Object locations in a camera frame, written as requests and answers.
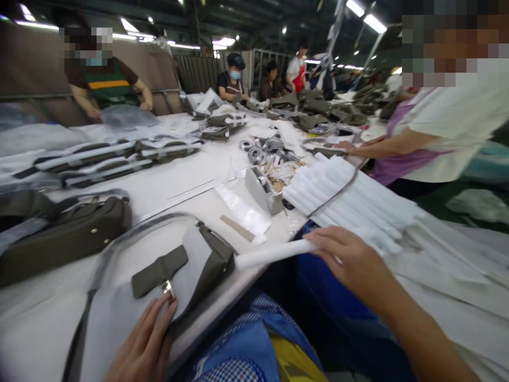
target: red apron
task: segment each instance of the red apron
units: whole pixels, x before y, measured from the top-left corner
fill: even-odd
[[[306,73],[306,64],[301,66],[301,70],[299,71],[299,75],[292,82],[295,85],[295,92],[299,94],[302,89],[304,89],[304,76]]]

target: leather strap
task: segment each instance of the leather strap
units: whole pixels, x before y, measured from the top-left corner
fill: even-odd
[[[187,261],[187,252],[183,245],[156,259],[131,279],[134,297],[141,298],[155,287],[161,286],[165,281],[171,281],[175,272],[182,268]]]

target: black cap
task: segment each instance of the black cap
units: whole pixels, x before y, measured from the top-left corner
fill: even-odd
[[[228,65],[234,66],[237,69],[244,70],[245,69],[245,62],[242,56],[238,53],[231,53],[226,58],[226,62],[228,62]]]

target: worker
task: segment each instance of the worker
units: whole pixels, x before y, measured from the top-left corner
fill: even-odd
[[[407,380],[480,381],[435,320],[406,293],[382,258],[361,238],[340,227],[316,229],[304,237],[318,247],[315,254],[337,280],[396,335],[416,377]],[[167,328],[177,309],[177,302],[170,299],[167,293],[148,305],[119,350],[106,382],[163,380],[171,350]],[[189,380],[327,381],[302,330],[264,294],[199,356]]]
[[[433,79],[425,84],[433,87],[423,87],[415,97],[399,103],[387,135],[362,147],[336,145],[351,155],[376,159],[372,177],[408,199],[458,179],[484,141],[509,119],[508,69],[490,53],[498,51],[501,16],[479,13],[474,17],[480,20],[473,24],[467,22],[469,16],[458,17],[464,23],[455,25],[475,29],[436,29],[431,33],[433,43],[425,44],[430,55],[425,58],[444,73],[413,74],[414,85]],[[468,73],[467,65],[476,71]],[[447,83],[455,85],[443,87]]]
[[[277,64],[275,61],[270,61],[267,66],[267,76],[263,79],[260,86],[260,101],[267,99],[281,97],[288,92],[284,86],[277,79]]]
[[[306,53],[308,43],[302,40],[299,44],[297,55],[288,64],[286,71],[286,82],[292,92],[300,93],[306,86]]]
[[[242,71],[245,68],[244,59],[238,53],[230,53],[226,58],[228,71],[219,73],[217,76],[217,91],[222,100],[232,102],[233,99],[241,94],[244,99],[248,99],[242,85]]]
[[[152,110],[152,93],[148,86],[131,68],[113,57],[90,28],[66,28],[66,38],[72,44],[72,55],[66,63],[67,81],[74,99],[87,116],[100,118],[99,109],[112,105]],[[133,88],[142,94],[143,102],[140,103]],[[92,103],[90,93],[99,109]]]

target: gray bag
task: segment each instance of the gray bag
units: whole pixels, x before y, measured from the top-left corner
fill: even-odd
[[[46,226],[22,232],[22,223],[31,219],[43,220]],[[0,237],[16,229],[21,234],[0,254],[0,287],[100,252],[130,227],[127,198],[81,203],[73,197],[55,204],[33,190],[1,195]]]

